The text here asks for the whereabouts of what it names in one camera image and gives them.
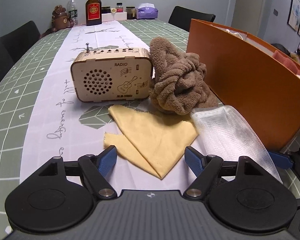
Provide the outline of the small red label jar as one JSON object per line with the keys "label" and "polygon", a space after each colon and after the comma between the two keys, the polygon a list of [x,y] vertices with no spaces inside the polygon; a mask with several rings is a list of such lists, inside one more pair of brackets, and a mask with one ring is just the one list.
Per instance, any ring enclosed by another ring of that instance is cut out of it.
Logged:
{"label": "small red label jar", "polygon": [[116,12],[123,12],[122,2],[117,2],[117,4],[116,4]]}

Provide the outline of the black chair right side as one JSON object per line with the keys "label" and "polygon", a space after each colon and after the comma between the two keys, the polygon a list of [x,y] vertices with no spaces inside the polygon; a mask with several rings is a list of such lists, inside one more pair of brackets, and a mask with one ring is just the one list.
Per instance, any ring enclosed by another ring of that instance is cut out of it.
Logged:
{"label": "black chair right side", "polygon": [[183,29],[184,31],[190,31],[190,24],[192,19],[213,22],[215,18],[215,14],[206,14],[184,7],[175,6],[168,20],[168,23],[175,27]]}

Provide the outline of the brown fluffy towel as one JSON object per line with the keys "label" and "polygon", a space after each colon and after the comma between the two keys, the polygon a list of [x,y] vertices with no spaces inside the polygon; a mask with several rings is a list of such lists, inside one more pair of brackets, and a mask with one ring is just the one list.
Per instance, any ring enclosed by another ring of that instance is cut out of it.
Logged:
{"label": "brown fluffy towel", "polygon": [[187,115],[194,108],[218,106],[204,81],[207,68],[198,54],[182,52],[163,37],[153,38],[149,48],[154,67],[149,97],[159,111]]}

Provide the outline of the small cream cup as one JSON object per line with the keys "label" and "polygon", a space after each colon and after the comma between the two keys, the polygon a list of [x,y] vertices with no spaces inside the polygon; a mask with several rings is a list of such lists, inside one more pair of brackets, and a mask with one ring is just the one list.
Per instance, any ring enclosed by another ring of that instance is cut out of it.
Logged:
{"label": "small cream cup", "polygon": [[111,12],[112,20],[114,21],[116,15],[116,8],[111,8],[110,12]]}

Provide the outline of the black chair far left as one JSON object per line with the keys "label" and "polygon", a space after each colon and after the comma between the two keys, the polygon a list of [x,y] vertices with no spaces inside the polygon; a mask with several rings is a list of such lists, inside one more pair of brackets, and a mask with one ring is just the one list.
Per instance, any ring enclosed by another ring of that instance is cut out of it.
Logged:
{"label": "black chair far left", "polygon": [[40,32],[33,21],[29,21],[14,31],[1,36],[3,44],[11,59],[16,63],[38,40]]}

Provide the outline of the black jar on tray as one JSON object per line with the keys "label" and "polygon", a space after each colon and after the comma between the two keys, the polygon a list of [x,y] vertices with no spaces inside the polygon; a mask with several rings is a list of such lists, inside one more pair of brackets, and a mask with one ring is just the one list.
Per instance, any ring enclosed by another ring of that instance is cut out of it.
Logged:
{"label": "black jar on tray", "polygon": [[102,14],[108,14],[108,13],[111,13],[111,7],[110,7],[110,6],[102,7],[102,8],[101,8],[101,12],[102,12]]}

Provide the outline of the brown bear figurine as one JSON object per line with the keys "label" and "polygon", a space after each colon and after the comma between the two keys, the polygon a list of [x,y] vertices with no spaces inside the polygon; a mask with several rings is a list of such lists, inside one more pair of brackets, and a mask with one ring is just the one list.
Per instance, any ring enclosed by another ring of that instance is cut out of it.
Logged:
{"label": "brown bear figurine", "polygon": [[74,22],[66,13],[66,9],[62,5],[57,5],[52,12],[51,28],[41,34],[40,38],[62,29],[72,28],[73,26]]}

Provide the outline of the wooden radio box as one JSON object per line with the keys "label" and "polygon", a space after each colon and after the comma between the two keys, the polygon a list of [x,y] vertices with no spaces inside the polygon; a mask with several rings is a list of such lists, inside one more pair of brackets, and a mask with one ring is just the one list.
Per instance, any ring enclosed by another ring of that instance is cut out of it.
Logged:
{"label": "wooden radio box", "polygon": [[87,48],[71,65],[82,102],[141,100],[149,97],[153,66],[146,48]]}

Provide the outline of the black garment on sofa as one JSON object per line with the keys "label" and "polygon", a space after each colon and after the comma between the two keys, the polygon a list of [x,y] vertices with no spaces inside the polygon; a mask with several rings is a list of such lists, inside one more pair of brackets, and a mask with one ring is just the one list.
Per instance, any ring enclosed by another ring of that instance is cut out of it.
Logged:
{"label": "black garment on sofa", "polygon": [[284,47],[282,44],[279,44],[279,43],[272,43],[271,44],[272,46],[274,46],[276,49],[282,51],[284,54],[286,54],[287,56],[291,57],[291,53],[290,51]]}

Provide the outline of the red fluffy towel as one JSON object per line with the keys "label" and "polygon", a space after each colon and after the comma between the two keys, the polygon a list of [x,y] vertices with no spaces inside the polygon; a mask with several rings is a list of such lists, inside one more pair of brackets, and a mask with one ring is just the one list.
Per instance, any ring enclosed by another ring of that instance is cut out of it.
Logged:
{"label": "red fluffy towel", "polygon": [[284,65],[287,69],[289,69],[294,74],[300,74],[300,65],[294,60],[292,60],[290,57],[282,53],[281,51],[276,50],[273,53],[273,58],[279,61],[279,63]]}

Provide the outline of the yellow cleaning cloth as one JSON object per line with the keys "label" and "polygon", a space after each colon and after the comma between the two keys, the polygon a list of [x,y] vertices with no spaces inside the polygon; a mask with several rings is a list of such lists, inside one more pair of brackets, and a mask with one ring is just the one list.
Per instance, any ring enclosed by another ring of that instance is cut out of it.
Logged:
{"label": "yellow cleaning cloth", "polygon": [[140,112],[122,105],[108,109],[121,134],[106,133],[104,147],[149,174],[163,179],[191,145],[198,132],[188,115]]}

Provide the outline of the white mesh cloth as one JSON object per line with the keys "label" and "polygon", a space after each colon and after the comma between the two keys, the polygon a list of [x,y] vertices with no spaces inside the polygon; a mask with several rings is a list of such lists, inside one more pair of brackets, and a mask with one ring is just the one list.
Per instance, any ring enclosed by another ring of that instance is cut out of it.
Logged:
{"label": "white mesh cloth", "polygon": [[234,107],[195,108],[190,117],[199,133],[203,155],[217,155],[224,161],[247,156],[282,182],[262,141]]}

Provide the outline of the clear plastic water bottle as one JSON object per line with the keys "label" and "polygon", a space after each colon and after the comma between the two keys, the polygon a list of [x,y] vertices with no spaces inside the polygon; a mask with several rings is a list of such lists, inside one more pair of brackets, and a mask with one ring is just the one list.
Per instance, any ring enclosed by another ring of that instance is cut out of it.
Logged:
{"label": "clear plastic water bottle", "polygon": [[70,0],[68,2],[68,15],[70,19],[73,21],[74,26],[78,25],[78,13],[77,13],[77,5],[75,0]]}

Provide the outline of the brown liquor bottle red label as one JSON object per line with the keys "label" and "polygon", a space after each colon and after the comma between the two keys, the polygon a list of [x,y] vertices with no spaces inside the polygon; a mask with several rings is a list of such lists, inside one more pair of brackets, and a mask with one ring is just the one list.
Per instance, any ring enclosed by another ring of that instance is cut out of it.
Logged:
{"label": "brown liquor bottle red label", "polygon": [[85,4],[86,25],[99,25],[102,23],[101,0],[87,0]]}

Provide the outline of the dark glass jar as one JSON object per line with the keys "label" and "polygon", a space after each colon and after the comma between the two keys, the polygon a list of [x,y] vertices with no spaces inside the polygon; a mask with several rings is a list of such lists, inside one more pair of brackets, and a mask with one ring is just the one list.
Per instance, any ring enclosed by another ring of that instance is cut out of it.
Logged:
{"label": "dark glass jar", "polygon": [[127,19],[133,20],[135,19],[135,7],[134,6],[126,6]]}

